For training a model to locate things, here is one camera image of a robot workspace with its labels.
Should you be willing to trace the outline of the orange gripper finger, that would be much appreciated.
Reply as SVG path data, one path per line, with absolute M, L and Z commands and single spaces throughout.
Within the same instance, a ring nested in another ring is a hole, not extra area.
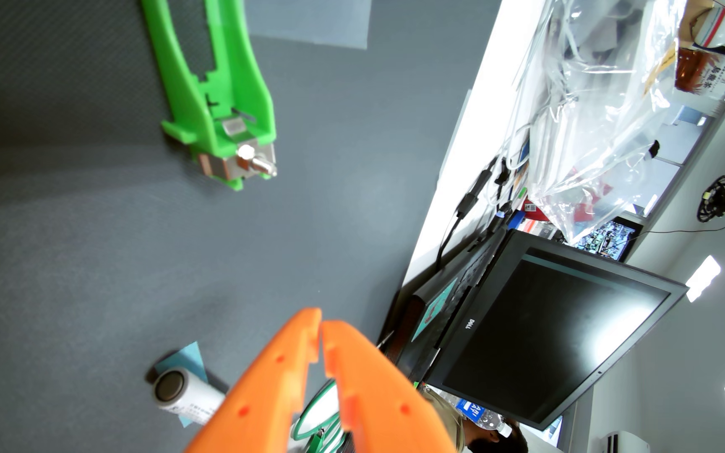
M 343 321 L 323 321 L 321 341 L 341 425 L 357 452 L 456 451 L 437 412 L 366 336 Z
M 318 359 L 321 310 L 305 308 L 273 336 L 186 452 L 286 452 Z

